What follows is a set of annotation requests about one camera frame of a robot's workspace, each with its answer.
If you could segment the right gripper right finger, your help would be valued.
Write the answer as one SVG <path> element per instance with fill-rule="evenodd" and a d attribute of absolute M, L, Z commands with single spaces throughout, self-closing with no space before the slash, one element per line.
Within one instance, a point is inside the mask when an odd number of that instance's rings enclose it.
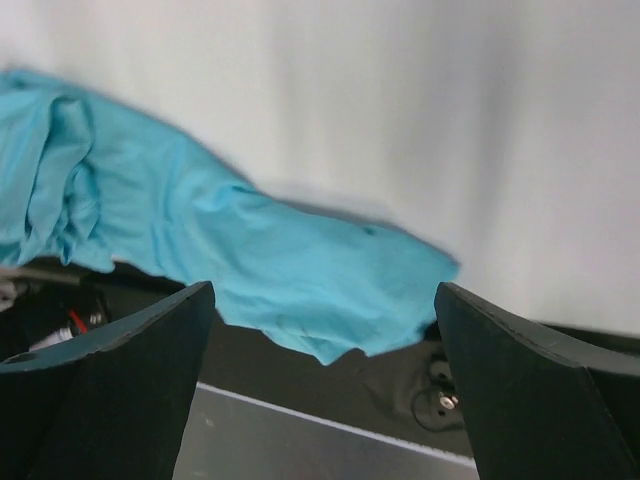
<path fill-rule="evenodd" d="M 435 310 L 480 478 L 638 478 L 637 341 L 593 344 L 454 283 Z"/>

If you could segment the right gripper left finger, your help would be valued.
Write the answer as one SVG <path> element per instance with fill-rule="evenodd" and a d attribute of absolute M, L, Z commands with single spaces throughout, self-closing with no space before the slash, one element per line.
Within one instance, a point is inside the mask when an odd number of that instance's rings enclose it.
<path fill-rule="evenodd" d="M 172 478 L 214 318 L 200 282 L 2 361 L 2 478 Z"/>

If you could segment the turquoise t shirt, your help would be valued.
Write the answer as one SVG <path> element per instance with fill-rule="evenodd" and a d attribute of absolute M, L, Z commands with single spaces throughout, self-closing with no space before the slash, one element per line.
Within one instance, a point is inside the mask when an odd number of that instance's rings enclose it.
<path fill-rule="evenodd" d="M 213 284 L 229 324 L 328 365 L 418 342 L 448 254 L 260 192 L 182 131 L 30 71 L 1 75 L 1 263 L 117 262 Z"/>

